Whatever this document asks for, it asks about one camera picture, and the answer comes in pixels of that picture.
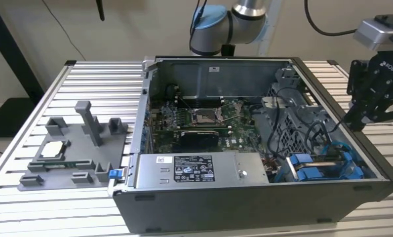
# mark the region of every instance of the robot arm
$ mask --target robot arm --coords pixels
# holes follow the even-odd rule
[[[231,11],[223,5],[205,6],[194,27],[190,40],[194,55],[215,56],[224,45],[252,43],[267,30],[265,0],[239,0]]]

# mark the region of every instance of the metal rail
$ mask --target metal rail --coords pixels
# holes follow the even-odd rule
[[[327,61],[305,62],[324,86],[348,109],[348,74]],[[82,123],[76,114],[78,100],[90,100],[100,121],[121,117],[130,125],[124,162],[130,142],[142,85],[141,62],[80,62],[66,67],[0,158],[0,237],[136,236],[129,233],[108,188],[21,192],[20,178],[48,134],[52,116]],[[393,165],[393,123],[368,125],[365,134]],[[337,224],[277,227],[169,235],[176,237],[369,237],[393,236],[393,194],[381,202],[361,205]]]

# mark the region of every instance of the barcode sticker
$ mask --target barcode sticker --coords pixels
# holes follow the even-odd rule
[[[173,157],[157,157],[157,163],[172,163]]]

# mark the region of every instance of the blue latch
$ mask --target blue latch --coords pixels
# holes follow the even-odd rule
[[[122,179],[122,177],[124,177],[124,169],[113,169],[109,172],[110,179]]]

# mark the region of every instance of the black stand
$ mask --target black stand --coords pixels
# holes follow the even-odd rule
[[[0,53],[30,96],[30,98],[10,98],[0,107],[0,137],[13,137],[40,103],[45,92],[2,17]]]

